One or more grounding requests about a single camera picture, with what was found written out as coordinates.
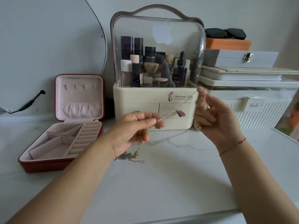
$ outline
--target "marble countertop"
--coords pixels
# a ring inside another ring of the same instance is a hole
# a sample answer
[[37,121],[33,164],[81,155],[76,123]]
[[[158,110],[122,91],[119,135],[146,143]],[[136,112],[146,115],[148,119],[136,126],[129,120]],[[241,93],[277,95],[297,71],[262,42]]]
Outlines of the marble countertop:
[[[1,123],[0,223],[59,174],[26,174],[17,161],[54,123]],[[104,130],[113,123],[103,121]],[[201,132],[154,133],[152,142],[168,139],[140,146],[139,158],[144,164],[112,162],[81,223],[245,223],[216,148]],[[243,133],[290,199],[299,203],[299,144],[274,129]],[[136,149],[133,145],[129,152]]]

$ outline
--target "sunglasses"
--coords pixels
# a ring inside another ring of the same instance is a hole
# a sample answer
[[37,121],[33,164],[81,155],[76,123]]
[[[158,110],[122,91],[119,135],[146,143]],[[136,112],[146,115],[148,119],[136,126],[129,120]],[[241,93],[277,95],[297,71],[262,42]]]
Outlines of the sunglasses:
[[239,40],[244,40],[246,38],[244,30],[237,28],[228,28],[226,30],[220,28],[208,28],[204,31],[206,37],[210,38],[235,38]]

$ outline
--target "red jewelry box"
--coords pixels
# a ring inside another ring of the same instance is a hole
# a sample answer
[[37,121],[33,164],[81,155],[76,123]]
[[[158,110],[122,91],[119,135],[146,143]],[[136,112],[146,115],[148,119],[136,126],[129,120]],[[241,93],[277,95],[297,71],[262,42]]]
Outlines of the red jewelry box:
[[100,75],[63,74],[55,79],[55,117],[19,157],[27,173],[65,169],[104,133],[105,81]]

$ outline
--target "string bracelet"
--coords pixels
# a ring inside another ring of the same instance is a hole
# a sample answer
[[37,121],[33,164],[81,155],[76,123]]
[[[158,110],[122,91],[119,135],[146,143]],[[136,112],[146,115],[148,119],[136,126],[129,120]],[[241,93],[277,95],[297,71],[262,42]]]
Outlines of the string bracelet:
[[237,145],[242,144],[245,140],[246,140],[246,138],[243,139],[243,140],[241,140],[239,143],[237,143],[237,144],[234,145],[233,147],[230,147],[230,148],[228,148],[227,150],[224,150],[222,153],[219,154],[219,156],[221,156],[223,153],[227,152],[228,150],[231,150],[231,149],[235,148]]

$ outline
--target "dropper bottle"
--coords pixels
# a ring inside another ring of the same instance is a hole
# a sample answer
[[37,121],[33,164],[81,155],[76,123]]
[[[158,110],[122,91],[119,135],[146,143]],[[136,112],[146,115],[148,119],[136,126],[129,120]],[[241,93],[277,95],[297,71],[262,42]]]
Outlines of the dropper bottle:
[[177,66],[173,68],[173,76],[172,80],[176,87],[184,87],[186,74],[187,74],[187,67],[185,67],[186,60],[185,60],[185,52],[182,51],[180,54],[180,58],[177,60]]

